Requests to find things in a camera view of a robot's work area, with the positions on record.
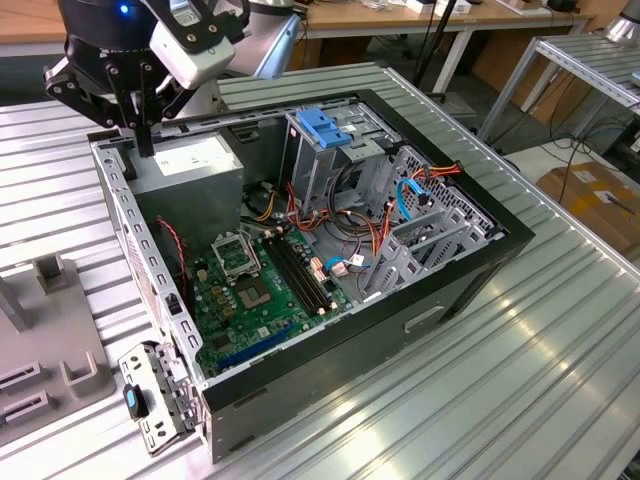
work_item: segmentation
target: yellow wire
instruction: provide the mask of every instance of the yellow wire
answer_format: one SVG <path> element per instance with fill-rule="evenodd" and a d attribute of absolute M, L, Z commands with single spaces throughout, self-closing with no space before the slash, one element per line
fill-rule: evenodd
<path fill-rule="evenodd" d="M 257 222 L 264 222 L 267 218 L 271 216 L 271 213 L 273 212 L 273 204 L 274 204 L 275 198 L 276 198 L 276 192 L 271 192 L 271 197 L 269 198 L 269 206 L 267 207 L 267 210 L 262 215 L 256 218 Z"/>

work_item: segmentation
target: desk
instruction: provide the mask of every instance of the desk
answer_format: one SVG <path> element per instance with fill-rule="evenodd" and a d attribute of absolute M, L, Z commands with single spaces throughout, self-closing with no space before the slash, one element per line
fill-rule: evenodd
<path fill-rule="evenodd" d="M 0 478 L 615 478 L 640 446 L 640 272 L 390 69 L 220 82 L 231 110 L 371 88 L 536 234 L 464 312 L 216 466 L 150 458 L 120 391 L 0 448 Z M 86 134 L 57 102 L 0 108 L 0 273 L 59 251 L 113 368 L 155 337 Z M 116 382 L 122 388 L 121 374 Z"/>
<path fill-rule="evenodd" d="M 570 33 L 580 33 L 588 15 L 555 12 L 553 17 L 525 17 L 500 5 L 484 0 L 466 15 L 453 15 L 446 32 L 457 32 L 451 50 L 434 87 L 444 92 L 449 85 L 473 32 L 516 28 L 571 26 Z M 318 3 L 309 8 L 307 36 L 339 38 L 368 35 L 424 33 L 429 15 L 420 15 L 405 7 L 377 12 L 358 0 L 349 4 Z M 434 17 L 432 30 L 438 24 Z M 64 26 L 55 0 L 0 0 L 0 57 L 62 53 Z"/>

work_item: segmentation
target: motherboard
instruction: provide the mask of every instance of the motherboard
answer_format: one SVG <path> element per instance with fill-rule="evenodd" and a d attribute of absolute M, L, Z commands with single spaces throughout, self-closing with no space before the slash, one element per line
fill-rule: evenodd
<path fill-rule="evenodd" d="M 230 235 L 189 262 L 195 272 L 195 322 L 204 342 L 197 360 L 205 375 L 219 374 L 351 308 L 333 280 L 314 276 L 313 258 L 302 233 L 293 229 L 270 238 Z M 245 273 L 238 275 L 242 268 Z"/>

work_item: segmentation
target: slotted aluminum surface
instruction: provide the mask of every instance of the slotted aluminum surface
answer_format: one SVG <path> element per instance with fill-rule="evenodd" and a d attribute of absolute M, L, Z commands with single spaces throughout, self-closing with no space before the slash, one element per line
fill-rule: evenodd
<path fill-rule="evenodd" d="M 640 446 L 639 274 L 393 71 L 232 80 L 232 108 L 372 88 L 536 237 L 459 317 L 212 466 L 191 436 L 149 458 L 120 393 L 0 449 L 0 478 L 615 478 Z M 54 102 L 0 109 L 0 271 L 55 250 L 117 359 L 154 338 L 85 135 Z"/>
<path fill-rule="evenodd" d="M 600 34 L 543 37 L 536 50 L 625 107 L 640 111 L 640 48 L 623 48 Z"/>

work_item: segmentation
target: blue latch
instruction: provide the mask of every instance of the blue latch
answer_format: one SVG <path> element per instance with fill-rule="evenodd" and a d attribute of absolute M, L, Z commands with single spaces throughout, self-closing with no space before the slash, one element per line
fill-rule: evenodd
<path fill-rule="evenodd" d="M 350 143 L 353 137 L 342 132 L 333 121 L 319 108 L 309 108 L 297 113 L 297 118 L 309 133 L 318 139 L 322 148 L 332 148 Z"/>

